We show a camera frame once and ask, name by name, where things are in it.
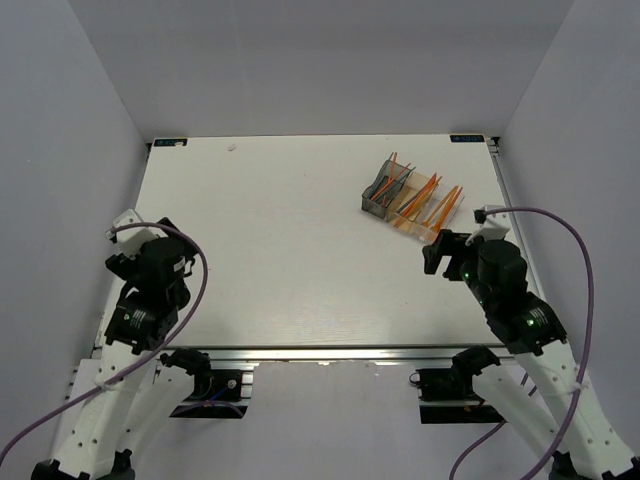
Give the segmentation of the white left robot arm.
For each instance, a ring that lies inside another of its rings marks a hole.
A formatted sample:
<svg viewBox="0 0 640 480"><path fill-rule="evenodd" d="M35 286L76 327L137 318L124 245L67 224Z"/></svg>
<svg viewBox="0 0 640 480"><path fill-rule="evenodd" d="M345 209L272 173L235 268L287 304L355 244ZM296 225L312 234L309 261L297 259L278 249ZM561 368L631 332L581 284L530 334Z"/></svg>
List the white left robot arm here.
<svg viewBox="0 0 640 480"><path fill-rule="evenodd" d="M145 222L133 210L117 217L108 239L118 251L106 268L123 281L104 333L91 390L69 401L81 410L70 435L51 459L38 463L34 479L133 478L133 450L125 436L145 415L156 420L163 399L150 394L142 409L141 383L155 360L194 316L204 293L191 293L186 279L206 256L168 218Z"/></svg>

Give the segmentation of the yellow plastic knife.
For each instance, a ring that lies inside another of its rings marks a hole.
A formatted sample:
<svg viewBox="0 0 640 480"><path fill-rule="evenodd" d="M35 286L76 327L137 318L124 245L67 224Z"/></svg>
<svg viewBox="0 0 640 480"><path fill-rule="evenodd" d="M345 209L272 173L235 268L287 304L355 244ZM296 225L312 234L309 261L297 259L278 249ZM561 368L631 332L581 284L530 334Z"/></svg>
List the yellow plastic knife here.
<svg viewBox="0 0 640 480"><path fill-rule="evenodd" d="M416 209L417 205L422 202L436 187L438 182L437 174L434 173L432 177L428 180L425 186L414 196L414 198L410 201L407 207L404 210L404 216L409 217L412 212Z"/></svg>

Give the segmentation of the orange chopstick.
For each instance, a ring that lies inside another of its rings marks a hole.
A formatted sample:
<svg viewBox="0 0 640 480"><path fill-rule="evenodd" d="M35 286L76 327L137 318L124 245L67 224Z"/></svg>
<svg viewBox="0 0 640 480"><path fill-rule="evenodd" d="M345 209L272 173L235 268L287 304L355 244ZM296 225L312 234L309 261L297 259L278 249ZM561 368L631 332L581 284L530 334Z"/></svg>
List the orange chopstick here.
<svg viewBox="0 0 640 480"><path fill-rule="evenodd" d="M394 170L395 170L395 166L396 166L397 155L398 155L398 153L397 153L397 152L393 152L393 153L390 155L390 158L389 158L390 164L389 164L389 169L388 169L387 175L386 175L386 177L381 181L380 186L378 187L378 189L379 189L382 185L384 185L384 184L387 182L387 180L388 180L388 178L389 178L390 176L394 176Z"/></svg>
<svg viewBox="0 0 640 480"><path fill-rule="evenodd" d="M404 175L405 172L408 172L409 167L411 166L411 163L409 163L408 165L404 166L397 175L395 176L390 176L387 180L387 182L382 185L375 193L372 197L370 197L370 199L372 201L376 200L383 192L386 192L387 190L389 190L392 186L392 184L396 181L399 181L400 178Z"/></svg>

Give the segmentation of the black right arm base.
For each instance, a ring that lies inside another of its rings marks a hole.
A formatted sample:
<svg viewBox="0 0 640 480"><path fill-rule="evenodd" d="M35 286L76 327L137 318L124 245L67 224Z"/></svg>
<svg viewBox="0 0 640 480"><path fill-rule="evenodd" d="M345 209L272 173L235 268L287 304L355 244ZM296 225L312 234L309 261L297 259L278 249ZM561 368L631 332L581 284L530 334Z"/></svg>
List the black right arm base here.
<svg viewBox="0 0 640 480"><path fill-rule="evenodd" d="M409 376L418 390L420 420L426 425L497 424L496 409L478 396L472 377L488 366L500 366L499 357L486 346L473 346L456 354L447 368L421 368Z"/></svg>

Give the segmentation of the blue chopstick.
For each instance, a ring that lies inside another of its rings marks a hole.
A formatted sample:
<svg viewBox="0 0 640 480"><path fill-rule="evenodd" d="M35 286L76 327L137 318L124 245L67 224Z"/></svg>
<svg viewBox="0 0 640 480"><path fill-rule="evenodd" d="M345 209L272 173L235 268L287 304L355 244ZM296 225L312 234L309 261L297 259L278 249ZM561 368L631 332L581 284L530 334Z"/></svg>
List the blue chopstick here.
<svg viewBox="0 0 640 480"><path fill-rule="evenodd" d="M383 194L383 204L385 206L389 206L394 201L394 199L399 194L400 190L405 185L407 179L413 173L414 170L415 170L414 167L408 166L406 169L400 172L397 177L395 177L392 180L392 182L389 185L389 188Z"/></svg>
<svg viewBox="0 0 640 480"><path fill-rule="evenodd" d="M386 182L383 183L382 186L374 193L371 199L377 200L380 197L390 195L395 190L401 189L404 185L404 182L406 181L406 177L408 176L408 174L409 171L406 171L405 173L399 173L393 178L389 177Z"/></svg>

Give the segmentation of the orange plastic knife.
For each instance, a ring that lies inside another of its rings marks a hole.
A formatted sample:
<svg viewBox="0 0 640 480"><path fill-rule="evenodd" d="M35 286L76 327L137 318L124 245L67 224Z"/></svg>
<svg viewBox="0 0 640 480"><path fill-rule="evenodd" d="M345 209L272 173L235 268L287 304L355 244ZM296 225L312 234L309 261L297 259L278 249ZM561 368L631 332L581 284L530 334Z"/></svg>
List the orange plastic knife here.
<svg viewBox="0 0 640 480"><path fill-rule="evenodd" d="M427 183L398 209L397 214L401 217L408 218L418 208L419 204L439 185L441 179L441 176L433 174Z"/></svg>

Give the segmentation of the blue plastic knife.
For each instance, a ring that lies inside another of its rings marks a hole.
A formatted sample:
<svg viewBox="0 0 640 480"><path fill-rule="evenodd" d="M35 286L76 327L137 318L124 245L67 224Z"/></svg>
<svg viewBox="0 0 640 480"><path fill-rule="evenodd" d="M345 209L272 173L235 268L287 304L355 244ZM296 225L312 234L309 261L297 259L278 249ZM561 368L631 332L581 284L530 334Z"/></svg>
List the blue plastic knife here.
<svg viewBox="0 0 640 480"><path fill-rule="evenodd" d="M417 191L411 198L409 198L401 207L396 211L397 214L402 214L410 205L414 204L415 201L424 193L426 193L431 188L430 184L425 184L419 191Z"/></svg>

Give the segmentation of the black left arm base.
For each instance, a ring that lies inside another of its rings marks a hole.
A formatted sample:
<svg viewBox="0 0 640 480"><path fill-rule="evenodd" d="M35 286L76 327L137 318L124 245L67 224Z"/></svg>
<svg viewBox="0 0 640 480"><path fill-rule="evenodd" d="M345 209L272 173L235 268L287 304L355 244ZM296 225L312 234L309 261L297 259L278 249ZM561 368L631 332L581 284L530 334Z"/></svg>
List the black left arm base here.
<svg viewBox="0 0 640 480"><path fill-rule="evenodd" d="M189 395L171 411L171 418L241 419L248 409L253 373L216 366L210 356L195 349L180 348L159 357L165 370L181 370L192 387Z"/></svg>

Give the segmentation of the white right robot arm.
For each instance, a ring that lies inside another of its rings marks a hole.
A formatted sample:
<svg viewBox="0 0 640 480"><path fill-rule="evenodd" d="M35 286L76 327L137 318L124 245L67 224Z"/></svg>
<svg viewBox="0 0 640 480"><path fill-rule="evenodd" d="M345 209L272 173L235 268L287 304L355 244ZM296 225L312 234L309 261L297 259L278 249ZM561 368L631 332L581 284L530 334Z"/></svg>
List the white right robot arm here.
<svg viewBox="0 0 640 480"><path fill-rule="evenodd" d="M549 304L528 289L527 263L502 227L472 234L443 229L424 247L424 271L462 281L483 309L493 334L525 370L543 399L538 404L508 378L488 348L469 348L453 359L451 384L461 397L488 401L519 433L552 479L636 479L639 459L606 419L567 333Z"/></svg>

